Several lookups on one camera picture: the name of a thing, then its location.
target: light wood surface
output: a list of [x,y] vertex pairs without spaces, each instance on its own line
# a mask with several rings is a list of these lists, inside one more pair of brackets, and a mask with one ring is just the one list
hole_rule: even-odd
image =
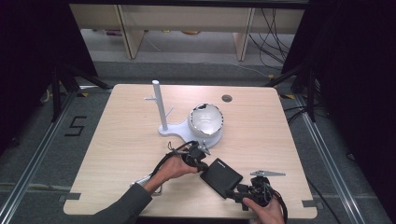
[[[304,208],[302,201],[312,201],[290,129],[276,90],[254,87],[171,86],[161,85],[168,123],[180,123],[199,104],[216,105],[224,116],[223,136],[204,159],[210,164],[220,158],[251,185],[250,172],[259,169],[284,172],[286,176],[269,177],[288,207],[290,218],[313,218],[315,207]],[[231,95],[230,103],[221,97]],[[72,193],[79,200],[67,200],[69,215],[91,215],[114,203],[131,182],[149,174],[169,151],[167,144],[178,147],[178,137],[158,133],[161,120],[151,85],[117,85],[107,102],[91,144],[81,164]],[[198,175],[184,175],[163,185],[163,193],[141,216],[148,217],[226,217],[253,218],[242,211],[241,204],[224,200]]]

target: white pole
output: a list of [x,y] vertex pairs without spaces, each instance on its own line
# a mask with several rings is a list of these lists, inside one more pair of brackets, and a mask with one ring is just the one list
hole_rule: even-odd
[[160,111],[161,123],[163,124],[163,130],[167,131],[168,124],[166,123],[165,110],[163,109],[163,96],[161,95],[160,82],[157,80],[153,80],[152,85],[154,87],[155,99],[157,102],[158,110]]

